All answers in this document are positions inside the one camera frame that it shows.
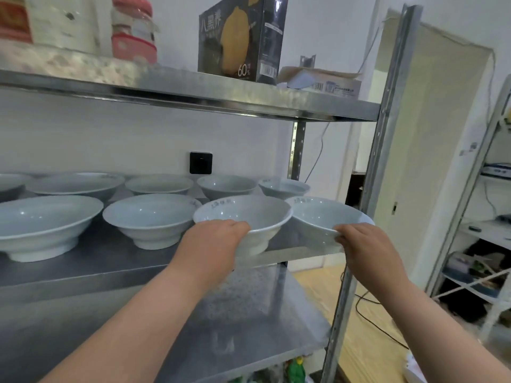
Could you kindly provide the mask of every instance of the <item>white bowl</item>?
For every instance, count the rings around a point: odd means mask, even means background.
[[[45,196],[0,204],[0,251],[35,262],[70,251],[103,203],[87,196]]]
[[[119,174],[62,173],[33,180],[26,188],[38,195],[84,195],[105,202],[123,183]]]
[[[0,203],[16,200],[30,180],[27,174],[0,173]]]
[[[195,211],[193,219],[195,223],[214,219],[247,222],[251,230],[241,240],[236,256],[249,256],[265,251],[269,240],[277,234],[291,215],[291,206],[284,200],[244,195],[206,203]]]
[[[257,186],[254,180],[234,176],[233,174],[203,176],[197,180],[197,184],[209,200],[226,198],[228,196],[248,195]]]
[[[152,193],[119,200],[105,208],[103,218],[133,239],[137,247],[158,250],[179,242],[193,225],[199,200],[174,193]]]
[[[281,179],[280,177],[262,179],[259,180],[258,184],[266,196],[282,200],[292,198],[293,196],[303,196],[311,190],[310,185],[301,181]]]
[[[148,174],[135,177],[126,182],[126,188],[135,195],[146,193],[186,195],[191,187],[193,187],[193,180],[178,174]]]
[[[298,230],[300,242],[324,254],[335,254],[341,244],[335,241],[339,233],[333,230],[338,224],[370,223],[373,220],[358,209],[334,200],[294,197],[286,202],[293,207],[293,225]]]

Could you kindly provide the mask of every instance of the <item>stainless steel shelf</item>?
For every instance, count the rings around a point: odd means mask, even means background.
[[[136,291],[5,307],[0,317],[0,381],[38,381]],[[329,330],[285,267],[236,270],[199,303],[156,381],[226,382],[325,347]]]
[[[377,121],[380,112],[377,103],[8,40],[0,86],[292,121]]]
[[[285,226],[272,239],[269,251],[237,260],[238,269],[322,255],[296,247]],[[0,305],[28,303],[104,290],[143,285],[172,259],[177,244],[146,251],[118,229],[97,218],[73,250],[59,257],[17,263],[0,255]]]

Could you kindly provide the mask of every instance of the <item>black switch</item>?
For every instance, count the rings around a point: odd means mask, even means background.
[[[213,155],[204,152],[190,152],[190,173],[211,174]]]

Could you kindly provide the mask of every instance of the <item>product box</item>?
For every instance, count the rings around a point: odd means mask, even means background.
[[[304,91],[333,94],[345,98],[358,98],[360,74],[322,70],[306,67],[282,67],[278,83],[287,82],[287,87]]]
[[[222,0],[199,16],[198,71],[276,84],[288,0]]]

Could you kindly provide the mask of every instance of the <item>hand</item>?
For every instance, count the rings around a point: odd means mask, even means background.
[[[186,278],[202,297],[234,269],[234,253],[250,231],[246,222],[207,220],[185,232],[167,269]]]
[[[382,229],[368,224],[334,227],[344,246],[346,264],[353,275],[379,300],[395,295],[410,283],[403,262]]]

